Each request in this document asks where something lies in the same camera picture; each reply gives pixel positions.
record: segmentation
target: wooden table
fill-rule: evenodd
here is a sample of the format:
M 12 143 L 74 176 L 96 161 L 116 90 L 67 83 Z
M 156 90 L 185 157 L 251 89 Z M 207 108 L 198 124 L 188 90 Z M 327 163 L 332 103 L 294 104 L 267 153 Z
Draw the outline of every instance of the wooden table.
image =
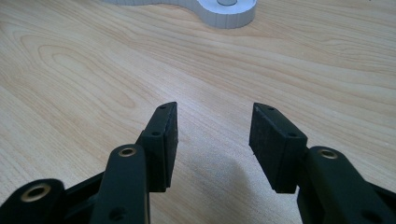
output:
M 301 223 L 248 146 L 254 102 L 396 191 L 396 2 L 260 0 L 251 24 L 219 30 L 175 6 L 0 1 L 0 203 L 100 173 L 171 101 L 177 160 L 152 223 Z

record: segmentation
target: screw hole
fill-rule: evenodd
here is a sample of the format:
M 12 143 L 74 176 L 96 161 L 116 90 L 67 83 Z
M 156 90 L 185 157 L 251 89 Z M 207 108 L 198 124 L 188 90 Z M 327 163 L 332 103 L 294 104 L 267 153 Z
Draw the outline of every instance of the screw hole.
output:
M 332 159 L 335 160 L 338 158 L 337 154 L 335 152 L 330 151 L 328 149 L 321 149 L 318 151 L 319 155 L 326 158 L 326 159 Z
M 111 210 L 110 214 L 108 214 L 108 218 L 112 221 L 120 221 L 123 220 L 126 216 L 126 210 L 123 207 L 117 207 Z
M 361 216 L 373 223 L 382 223 L 382 218 L 372 211 L 362 211 Z
M 28 190 L 26 190 L 22 196 L 21 200 L 25 203 L 35 202 L 44 198 L 50 192 L 50 185 L 46 183 L 41 183 L 32 186 Z
M 136 152 L 137 152 L 136 149 L 134 149 L 134 148 L 132 148 L 132 147 L 127 147 L 127 148 L 122 149 L 122 150 L 119 152 L 119 155 L 120 155 L 121 157 L 130 157 L 130 156 L 133 156 Z

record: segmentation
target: white object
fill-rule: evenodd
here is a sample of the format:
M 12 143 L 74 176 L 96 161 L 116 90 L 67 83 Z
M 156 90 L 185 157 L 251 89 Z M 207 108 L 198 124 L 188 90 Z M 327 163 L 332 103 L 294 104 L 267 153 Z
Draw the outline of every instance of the white object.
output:
M 245 26 L 254 19 L 257 0 L 103 0 L 104 2 L 124 5 L 143 6 L 169 4 L 185 7 L 206 24 L 220 28 L 233 29 Z

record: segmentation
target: white plastic base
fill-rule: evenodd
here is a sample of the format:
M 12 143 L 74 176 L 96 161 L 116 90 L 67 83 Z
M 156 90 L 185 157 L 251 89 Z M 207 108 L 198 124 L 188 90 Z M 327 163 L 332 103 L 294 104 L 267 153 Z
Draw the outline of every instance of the white plastic base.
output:
M 220 28 L 233 29 L 245 26 L 254 19 L 257 0 L 238 0 L 232 6 L 221 5 L 217 0 L 103 0 L 104 2 L 124 5 L 143 6 L 169 4 L 185 7 L 206 24 Z

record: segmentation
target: table surface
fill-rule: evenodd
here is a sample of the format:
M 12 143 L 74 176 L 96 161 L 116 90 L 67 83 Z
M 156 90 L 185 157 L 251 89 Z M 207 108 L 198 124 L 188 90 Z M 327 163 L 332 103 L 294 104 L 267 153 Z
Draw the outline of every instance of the table surface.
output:
M 152 223 L 301 223 L 248 146 L 254 102 L 396 191 L 394 0 L 259 0 L 233 30 L 176 6 L 1 0 L 0 67 L 0 203 L 102 172 L 172 101 L 177 159 Z

